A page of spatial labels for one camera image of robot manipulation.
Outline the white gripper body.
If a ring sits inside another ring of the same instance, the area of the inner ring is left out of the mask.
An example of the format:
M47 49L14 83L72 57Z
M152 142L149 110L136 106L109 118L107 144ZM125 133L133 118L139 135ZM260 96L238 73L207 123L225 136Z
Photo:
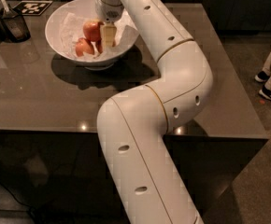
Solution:
M118 21L123 12L121 0L95 0L95 11L103 22Z

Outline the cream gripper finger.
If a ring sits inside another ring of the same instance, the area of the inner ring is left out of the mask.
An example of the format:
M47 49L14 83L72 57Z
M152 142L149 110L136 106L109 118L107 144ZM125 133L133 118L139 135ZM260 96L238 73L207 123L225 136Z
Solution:
M117 28L113 22L106 22L100 26L101 44L103 48L113 47Z

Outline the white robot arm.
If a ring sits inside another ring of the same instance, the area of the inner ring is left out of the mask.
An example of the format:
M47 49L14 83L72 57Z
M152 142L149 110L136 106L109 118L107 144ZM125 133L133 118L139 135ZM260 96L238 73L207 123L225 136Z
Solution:
M97 0L104 21L120 9L134 22L160 76L101 106L97 131L108 169L131 224L204 224L163 137L207 104L210 66L161 0Z

